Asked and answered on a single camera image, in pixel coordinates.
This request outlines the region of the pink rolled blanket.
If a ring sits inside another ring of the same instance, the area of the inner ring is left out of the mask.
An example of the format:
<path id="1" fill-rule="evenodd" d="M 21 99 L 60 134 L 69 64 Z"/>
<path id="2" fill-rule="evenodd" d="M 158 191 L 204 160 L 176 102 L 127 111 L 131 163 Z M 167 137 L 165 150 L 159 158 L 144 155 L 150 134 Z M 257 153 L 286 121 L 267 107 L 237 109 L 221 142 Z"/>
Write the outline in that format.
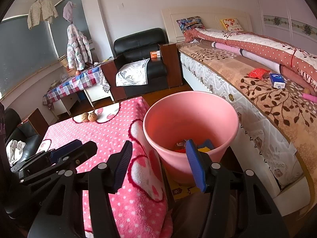
<path id="1" fill-rule="evenodd" d="M 214 48 L 218 48 L 218 49 L 223 49 L 229 52 L 233 52 L 236 54 L 239 54 L 243 57 L 246 57 L 248 59 L 251 59 L 253 61 L 256 61 L 258 63 L 263 64 L 264 66 L 268 67 L 269 69 L 271 69 L 272 71 L 276 72 L 276 73 L 281 73 L 280 71 L 280 64 L 272 62 L 268 59 L 262 58 L 256 54 L 250 53 L 244 49 L 241 48 L 237 48 L 237 47 L 233 47 L 233 46 L 228 46 L 228 45 L 224 45 L 218 42 L 212 42 L 211 44 L 212 47 Z"/>

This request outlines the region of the red packet on bed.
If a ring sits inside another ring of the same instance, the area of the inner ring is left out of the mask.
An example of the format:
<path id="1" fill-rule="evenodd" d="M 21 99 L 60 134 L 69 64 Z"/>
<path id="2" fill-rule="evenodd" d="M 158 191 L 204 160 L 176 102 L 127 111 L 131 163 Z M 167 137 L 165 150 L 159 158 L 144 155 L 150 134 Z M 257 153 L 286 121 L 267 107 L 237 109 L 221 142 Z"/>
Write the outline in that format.
<path id="1" fill-rule="evenodd" d="M 263 68 L 255 68 L 248 74 L 248 77 L 253 78 L 253 79 L 262 80 L 264 78 L 267 78 L 270 73 L 271 73 L 270 70 L 266 70 Z"/>

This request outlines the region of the hanging padded floral jacket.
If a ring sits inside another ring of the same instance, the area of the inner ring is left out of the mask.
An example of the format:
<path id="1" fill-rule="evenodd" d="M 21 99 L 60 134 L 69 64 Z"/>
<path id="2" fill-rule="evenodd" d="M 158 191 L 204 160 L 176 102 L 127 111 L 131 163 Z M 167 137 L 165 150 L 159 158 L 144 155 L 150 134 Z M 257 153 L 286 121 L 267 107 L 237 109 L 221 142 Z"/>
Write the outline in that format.
<path id="1" fill-rule="evenodd" d="M 76 27 L 70 24 L 67 27 L 67 61 L 70 69 L 82 71 L 86 63 L 92 63 L 90 45 L 87 37 Z"/>

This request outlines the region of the yellow floral pillow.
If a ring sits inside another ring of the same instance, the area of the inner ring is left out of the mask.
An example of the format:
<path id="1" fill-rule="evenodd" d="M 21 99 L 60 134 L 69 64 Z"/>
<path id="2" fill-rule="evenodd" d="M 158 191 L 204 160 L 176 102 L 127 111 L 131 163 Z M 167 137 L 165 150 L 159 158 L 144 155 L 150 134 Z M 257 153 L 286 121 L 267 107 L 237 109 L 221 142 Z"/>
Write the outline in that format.
<path id="1" fill-rule="evenodd" d="M 236 18 L 226 18 L 220 20 L 224 29 L 229 32 L 243 32 L 244 29 Z"/>

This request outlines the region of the black sofa at left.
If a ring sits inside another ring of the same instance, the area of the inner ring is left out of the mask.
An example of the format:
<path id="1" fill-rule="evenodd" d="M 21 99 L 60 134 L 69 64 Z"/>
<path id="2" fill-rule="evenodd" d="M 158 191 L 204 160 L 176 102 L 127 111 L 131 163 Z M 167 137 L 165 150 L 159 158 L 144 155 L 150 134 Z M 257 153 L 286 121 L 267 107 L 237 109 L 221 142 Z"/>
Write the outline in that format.
<path id="1" fill-rule="evenodd" d="M 7 108 L 4 111 L 5 121 L 5 147 L 11 140 L 23 141 L 26 143 L 23 150 L 22 158 L 17 162 L 27 160 L 29 157 L 36 154 L 42 142 L 40 136 L 29 122 L 22 123 L 18 113 L 12 109 Z"/>

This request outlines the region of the blue knitted cloth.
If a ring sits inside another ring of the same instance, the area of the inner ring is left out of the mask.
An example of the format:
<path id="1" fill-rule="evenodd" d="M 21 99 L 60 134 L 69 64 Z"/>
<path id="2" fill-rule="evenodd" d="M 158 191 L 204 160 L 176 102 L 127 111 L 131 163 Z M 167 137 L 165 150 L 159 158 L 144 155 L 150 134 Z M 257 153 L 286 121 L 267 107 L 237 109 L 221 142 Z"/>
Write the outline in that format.
<path id="1" fill-rule="evenodd" d="M 210 139 L 205 140 L 201 145 L 197 145 L 197 148 L 203 148 L 203 147 L 208 147 L 211 150 L 214 149 L 214 145 Z"/>

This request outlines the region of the colourful paper ball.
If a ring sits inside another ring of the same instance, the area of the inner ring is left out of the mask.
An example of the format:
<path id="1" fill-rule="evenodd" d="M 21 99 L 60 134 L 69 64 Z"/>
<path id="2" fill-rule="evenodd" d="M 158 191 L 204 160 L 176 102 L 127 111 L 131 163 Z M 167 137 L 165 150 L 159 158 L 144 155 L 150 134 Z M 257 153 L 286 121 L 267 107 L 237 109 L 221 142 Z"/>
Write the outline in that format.
<path id="1" fill-rule="evenodd" d="M 186 146 L 186 140 L 177 142 L 177 143 L 175 144 L 175 146 L 178 147 L 178 148 L 184 148 L 184 147 Z"/>

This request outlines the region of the white bed headboard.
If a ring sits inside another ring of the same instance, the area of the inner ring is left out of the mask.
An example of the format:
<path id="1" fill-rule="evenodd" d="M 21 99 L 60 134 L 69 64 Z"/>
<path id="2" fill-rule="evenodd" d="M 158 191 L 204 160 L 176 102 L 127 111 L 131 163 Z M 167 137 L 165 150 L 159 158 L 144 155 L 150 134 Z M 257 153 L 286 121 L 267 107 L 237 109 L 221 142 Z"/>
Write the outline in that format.
<path id="1" fill-rule="evenodd" d="M 199 16 L 207 29 L 224 30 L 220 21 L 225 18 L 236 18 L 245 31 L 253 32 L 249 14 L 241 10 L 221 7 L 172 7 L 162 9 L 161 13 L 171 43 L 185 40 L 177 20 L 194 16 Z"/>

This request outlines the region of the yellow wrapper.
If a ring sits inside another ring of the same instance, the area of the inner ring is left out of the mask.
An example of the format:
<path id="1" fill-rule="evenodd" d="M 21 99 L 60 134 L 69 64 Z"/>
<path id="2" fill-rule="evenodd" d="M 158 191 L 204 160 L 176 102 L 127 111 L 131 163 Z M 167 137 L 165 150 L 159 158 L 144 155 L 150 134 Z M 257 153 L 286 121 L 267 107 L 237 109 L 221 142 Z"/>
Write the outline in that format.
<path id="1" fill-rule="evenodd" d="M 203 148 L 198 148 L 198 151 L 199 151 L 199 152 L 204 152 L 204 153 L 206 153 L 206 152 L 211 151 L 211 149 L 208 148 L 208 147 L 203 147 Z"/>

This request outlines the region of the colourful cartoon pillow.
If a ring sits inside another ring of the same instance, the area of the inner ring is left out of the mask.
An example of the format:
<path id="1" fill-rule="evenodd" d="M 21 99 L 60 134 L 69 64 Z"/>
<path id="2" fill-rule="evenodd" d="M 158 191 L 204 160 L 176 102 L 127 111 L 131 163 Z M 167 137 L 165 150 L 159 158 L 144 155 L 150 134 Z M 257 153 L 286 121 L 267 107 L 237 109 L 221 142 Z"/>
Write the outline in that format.
<path id="1" fill-rule="evenodd" d="M 184 34 L 186 31 L 189 31 L 191 29 L 199 28 L 204 29 L 205 26 L 202 23 L 202 20 L 199 16 L 184 18 L 184 19 L 178 19 L 176 21 L 178 23 L 178 26 L 180 27 L 180 30 Z"/>

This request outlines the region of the pink polka dot blanket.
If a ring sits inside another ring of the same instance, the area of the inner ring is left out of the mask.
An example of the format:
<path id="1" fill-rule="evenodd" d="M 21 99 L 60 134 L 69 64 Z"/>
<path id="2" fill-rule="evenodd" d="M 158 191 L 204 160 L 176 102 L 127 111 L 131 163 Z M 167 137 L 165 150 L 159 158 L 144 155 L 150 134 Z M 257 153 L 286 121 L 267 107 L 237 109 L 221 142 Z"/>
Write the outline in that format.
<path id="1" fill-rule="evenodd" d="M 143 132 L 142 97 L 97 110 L 97 120 L 48 128 L 40 178 L 49 185 L 30 237 L 170 237 L 161 165 Z"/>

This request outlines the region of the white floral pillow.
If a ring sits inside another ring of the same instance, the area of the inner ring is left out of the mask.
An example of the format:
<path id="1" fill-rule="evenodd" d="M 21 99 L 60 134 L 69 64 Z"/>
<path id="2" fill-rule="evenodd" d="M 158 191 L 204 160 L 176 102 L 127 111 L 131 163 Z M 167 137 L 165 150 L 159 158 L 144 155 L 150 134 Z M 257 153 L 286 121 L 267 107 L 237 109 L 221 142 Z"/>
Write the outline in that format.
<path id="1" fill-rule="evenodd" d="M 116 86 L 147 85 L 147 65 L 150 59 L 125 64 L 116 74 Z"/>

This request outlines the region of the white cloth on sofa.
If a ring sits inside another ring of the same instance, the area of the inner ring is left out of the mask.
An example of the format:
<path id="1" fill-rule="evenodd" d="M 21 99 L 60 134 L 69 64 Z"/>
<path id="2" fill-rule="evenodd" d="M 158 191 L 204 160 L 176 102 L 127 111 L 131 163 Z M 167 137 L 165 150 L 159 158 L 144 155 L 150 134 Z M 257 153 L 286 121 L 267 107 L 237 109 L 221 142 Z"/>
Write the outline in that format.
<path id="1" fill-rule="evenodd" d="M 12 167 L 23 156 L 23 150 L 26 143 L 23 141 L 11 140 L 6 147 L 9 165 Z"/>

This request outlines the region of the white wardrobe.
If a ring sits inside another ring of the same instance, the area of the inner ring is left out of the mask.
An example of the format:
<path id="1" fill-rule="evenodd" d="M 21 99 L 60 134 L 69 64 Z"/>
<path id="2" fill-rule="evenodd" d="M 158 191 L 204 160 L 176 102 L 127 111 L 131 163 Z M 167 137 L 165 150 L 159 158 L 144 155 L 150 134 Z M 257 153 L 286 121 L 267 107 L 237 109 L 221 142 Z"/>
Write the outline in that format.
<path id="1" fill-rule="evenodd" d="M 305 0 L 257 0 L 262 32 L 316 54 L 316 18 Z"/>

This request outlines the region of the white desk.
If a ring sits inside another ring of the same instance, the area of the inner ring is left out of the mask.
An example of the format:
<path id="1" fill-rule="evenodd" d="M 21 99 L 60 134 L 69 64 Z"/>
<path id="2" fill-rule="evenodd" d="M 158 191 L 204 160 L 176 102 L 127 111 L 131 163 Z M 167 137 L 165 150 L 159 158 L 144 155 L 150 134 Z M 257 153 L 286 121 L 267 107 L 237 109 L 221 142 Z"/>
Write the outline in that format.
<path id="1" fill-rule="evenodd" d="M 59 117 L 64 113 L 71 115 L 73 107 L 81 101 L 88 102 L 88 104 L 94 108 L 96 102 L 106 98 L 111 99 L 113 103 L 115 102 L 112 93 L 110 91 L 105 92 L 103 86 L 98 83 L 90 88 L 72 93 L 71 95 L 53 102 L 54 109 L 52 112 L 56 117 Z"/>

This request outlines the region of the blue tissue pack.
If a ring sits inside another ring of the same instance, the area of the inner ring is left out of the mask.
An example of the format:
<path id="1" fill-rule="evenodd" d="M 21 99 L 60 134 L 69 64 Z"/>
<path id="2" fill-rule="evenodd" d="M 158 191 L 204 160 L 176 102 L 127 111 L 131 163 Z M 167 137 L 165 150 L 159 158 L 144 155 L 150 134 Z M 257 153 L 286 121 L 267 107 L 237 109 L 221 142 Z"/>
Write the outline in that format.
<path id="1" fill-rule="evenodd" d="M 272 86 L 276 89 L 284 89 L 286 83 L 281 74 L 270 73 L 269 74 Z"/>

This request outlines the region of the left walnut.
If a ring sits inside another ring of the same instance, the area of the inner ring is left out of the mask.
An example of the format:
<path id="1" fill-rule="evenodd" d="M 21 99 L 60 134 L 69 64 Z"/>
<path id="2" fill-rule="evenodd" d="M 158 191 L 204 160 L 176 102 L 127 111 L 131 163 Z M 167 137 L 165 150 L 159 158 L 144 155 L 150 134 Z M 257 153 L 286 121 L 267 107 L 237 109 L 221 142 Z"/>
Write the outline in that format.
<path id="1" fill-rule="evenodd" d="M 88 116 L 89 116 L 89 114 L 87 112 L 84 112 L 83 114 L 81 114 L 81 122 L 82 123 L 89 122 Z"/>

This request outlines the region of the checkered tablecloth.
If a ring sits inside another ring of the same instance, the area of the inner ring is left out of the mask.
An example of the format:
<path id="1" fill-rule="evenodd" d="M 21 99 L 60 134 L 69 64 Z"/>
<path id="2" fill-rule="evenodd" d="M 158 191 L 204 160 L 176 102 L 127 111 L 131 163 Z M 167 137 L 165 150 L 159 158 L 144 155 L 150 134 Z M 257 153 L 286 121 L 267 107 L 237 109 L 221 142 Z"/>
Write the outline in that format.
<path id="1" fill-rule="evenodd" d="M 77 76 L 68 78 L 65 82 L 59 84 L 56 88 L 48 91 L 42 99 L 43 105 L 46 105 L 49 110 L 53 110 L 53 102 L 61 100 L 63 97 L 82 91 L 86 88 L 91 88 L 96 84 L 102 85 L 104 92 L 110 91 L 110 85 L 106 80 L 102 68 L 96 66 L 84 70 Z"/>

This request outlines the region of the red polka dot quilt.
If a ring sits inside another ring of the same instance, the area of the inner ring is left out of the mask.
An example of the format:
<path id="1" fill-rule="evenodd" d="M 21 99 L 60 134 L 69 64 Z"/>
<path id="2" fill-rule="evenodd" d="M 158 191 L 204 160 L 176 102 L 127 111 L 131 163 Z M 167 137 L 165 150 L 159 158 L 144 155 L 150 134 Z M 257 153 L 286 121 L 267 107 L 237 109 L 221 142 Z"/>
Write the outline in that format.
<path id="1" fill-rule="evenodd" d="M 299 75 L 316 91 L 316 55 L 268 36 L 253 32 L 228 32 L 194 28 L 184 32 L 186 42 L 195 38 L 241 48 Z"/>

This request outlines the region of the bed with white mattress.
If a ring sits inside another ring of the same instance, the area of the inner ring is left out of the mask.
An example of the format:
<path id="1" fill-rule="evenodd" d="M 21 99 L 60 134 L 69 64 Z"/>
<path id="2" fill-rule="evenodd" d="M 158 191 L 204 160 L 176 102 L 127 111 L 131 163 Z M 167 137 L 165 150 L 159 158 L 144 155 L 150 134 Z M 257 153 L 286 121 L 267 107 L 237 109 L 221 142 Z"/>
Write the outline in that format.
<path id="1" fill-rule="evenodd" d="M 232 149 L 260 177 L 282 215 L 316 204 L 316 103 L 303 75 L 316 56 L 253 33 L 195 29 L 177 44 L 194 90 L 229 102 L 241 130 Z"/>

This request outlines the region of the brown leaf pattern bedspread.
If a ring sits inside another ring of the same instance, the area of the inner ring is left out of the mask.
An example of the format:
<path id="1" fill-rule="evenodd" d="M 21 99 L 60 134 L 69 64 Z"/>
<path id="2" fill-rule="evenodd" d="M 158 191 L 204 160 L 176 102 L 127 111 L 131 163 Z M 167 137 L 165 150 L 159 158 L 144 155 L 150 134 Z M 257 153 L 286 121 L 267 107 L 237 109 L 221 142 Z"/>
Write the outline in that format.
<path id="1" fill-rule="evenodd" d="M 316 104 L 301 97 L 300 86 L 287 81 L 284 89 L 276 89 L 270 79 L 250 78 L 252 61 L 232 52 L 201 44 L 177 47 L 184 69 L 234 106 L 281 185 L 303 174 L 298 158 L 316 179 Z"/>

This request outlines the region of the pink plastic bucket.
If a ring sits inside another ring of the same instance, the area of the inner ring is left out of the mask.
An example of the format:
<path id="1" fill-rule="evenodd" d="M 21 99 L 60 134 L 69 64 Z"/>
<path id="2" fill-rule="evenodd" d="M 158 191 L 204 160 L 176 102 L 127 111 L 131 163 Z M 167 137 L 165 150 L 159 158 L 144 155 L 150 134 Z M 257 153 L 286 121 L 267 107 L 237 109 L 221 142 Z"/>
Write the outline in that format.
<path id="1" fill-rule="evenodd" d="M 235 139 L 238 115 L 225 99 L 208 92 L 185 91 L 167 96 L 147 111 L 143 131 L 158 152 L 169 177 L 184 186 L 195 184 L 186 154 L 176 151 L 176 144 L 193 140 L 201 145 L 209 139 L 214 149 L 208 156 L 220 162 Z"/>

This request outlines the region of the hanging beige garment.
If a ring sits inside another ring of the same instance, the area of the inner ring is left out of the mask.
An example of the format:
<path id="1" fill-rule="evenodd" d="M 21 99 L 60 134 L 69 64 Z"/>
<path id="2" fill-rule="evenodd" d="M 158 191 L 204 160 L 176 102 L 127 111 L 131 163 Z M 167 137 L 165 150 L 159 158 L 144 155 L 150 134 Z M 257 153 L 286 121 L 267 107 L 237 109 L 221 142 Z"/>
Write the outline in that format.
<path id="1" fill-rule="evenodd" d="M 27 26 L 28 29 L 40 24 L 40 22 L 52 23 L 54 18 L 59 16 L 57 9 L 55 8 L 52 0 L 37 0 L 35 1 L 28 13 Z"/>

